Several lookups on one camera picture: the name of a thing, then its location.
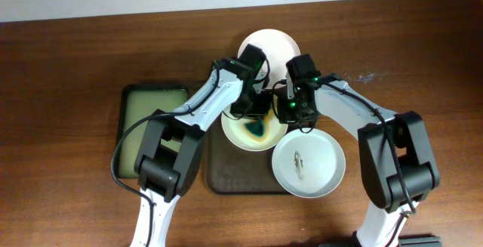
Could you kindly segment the pale green plate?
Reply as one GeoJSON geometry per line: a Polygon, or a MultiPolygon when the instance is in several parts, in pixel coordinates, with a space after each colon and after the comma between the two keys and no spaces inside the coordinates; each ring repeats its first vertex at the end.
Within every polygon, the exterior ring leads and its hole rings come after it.
{"type": "Polygon", "coordinates": [[[291,131],[275,146],[272,172],[290,194],[306,199],[326,196],[343,179],[346,159],[339,143],[328,133],[291,131]]]}

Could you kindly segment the cream white plate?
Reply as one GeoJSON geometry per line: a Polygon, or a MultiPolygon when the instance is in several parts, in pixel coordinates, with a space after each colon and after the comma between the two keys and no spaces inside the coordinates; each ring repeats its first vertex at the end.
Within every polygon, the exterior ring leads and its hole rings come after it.
{"type": "Polygon", "coordinates": [[[287,133],[288,125],[275,117],[273,110],[261,119],[240,119],[229,113],[228,106],[221,116],[223,133],[240,149],[259,152],[274,147],[287,133]]]}

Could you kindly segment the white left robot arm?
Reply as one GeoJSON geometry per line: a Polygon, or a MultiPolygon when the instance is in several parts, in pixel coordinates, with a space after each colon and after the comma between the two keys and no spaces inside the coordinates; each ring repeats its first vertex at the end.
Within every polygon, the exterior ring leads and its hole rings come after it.
{"type": "Polygon", "coordinates": [[[212,63],[210,78],[180,107],[156,110],[130,127],[145,124],[134,172],[141,198],[132,246],[163,246],[176,204],[192,186],[205,134],[224,111],[233,119],[259,119],[268,109],[255,88],[268,82],[266,58],[223,58],[212,63]]]}

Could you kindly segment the yellow green sponge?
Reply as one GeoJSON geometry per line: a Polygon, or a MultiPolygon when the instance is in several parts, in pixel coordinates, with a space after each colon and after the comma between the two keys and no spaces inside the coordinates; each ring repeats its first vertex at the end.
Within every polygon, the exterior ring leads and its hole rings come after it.
{"type": "Polygon", "coordinates": [[[268,116],[258,116],[243,122],[241,129],[249,138],[262,141],[267,139],[269,135],[270,121],[271,119],[268,116]]]}

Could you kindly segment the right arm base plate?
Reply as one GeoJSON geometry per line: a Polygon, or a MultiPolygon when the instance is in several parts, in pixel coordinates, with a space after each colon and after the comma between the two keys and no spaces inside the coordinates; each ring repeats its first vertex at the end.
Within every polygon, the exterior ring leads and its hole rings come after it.
{"type": "MultiPolygon", "coordinates": [[[[398,247],[442,247],[441,238],[438,236],[421,236],[402,238],[398,241],[398,247]]],[[[355,239],[347,239],[339,242],[321,243],[318,247],[360,247],[355,239]]]]}

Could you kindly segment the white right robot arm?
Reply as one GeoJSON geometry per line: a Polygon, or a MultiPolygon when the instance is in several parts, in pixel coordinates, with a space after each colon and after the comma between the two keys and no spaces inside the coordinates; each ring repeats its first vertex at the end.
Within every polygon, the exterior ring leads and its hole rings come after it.
{"type": "Polygon", "coordinates": [[[339,76],[289,77],[273,86],[283,122],[327,116],[358,141],[361,179],[370,200],[363,224],[335,246],[440,246],[437,236],[401,237],[409,217],[441,176],[422,117],[379,107],[339,76]]]}

